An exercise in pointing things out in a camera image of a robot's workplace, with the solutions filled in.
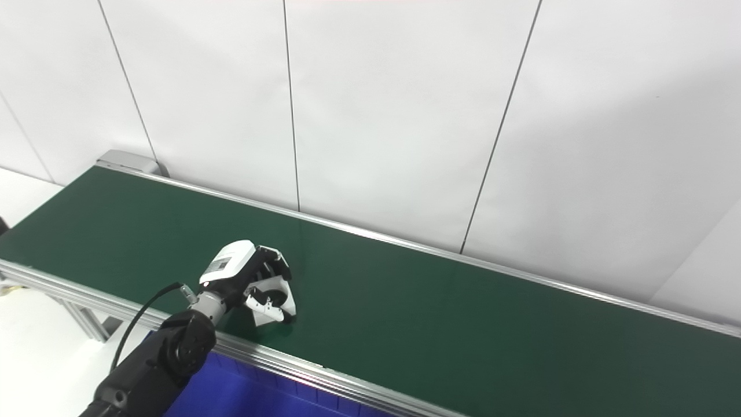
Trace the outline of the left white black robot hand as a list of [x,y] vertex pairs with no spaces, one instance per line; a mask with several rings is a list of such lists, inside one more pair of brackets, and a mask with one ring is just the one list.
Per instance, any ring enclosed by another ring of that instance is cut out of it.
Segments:
[[251,311],[257,327],[289,324],[296,317],[289,288],[292,278],[280,251],[249,240],[235,241],[220,250],[199,278],[199,292],[190,308],[214,324],[238,307]]

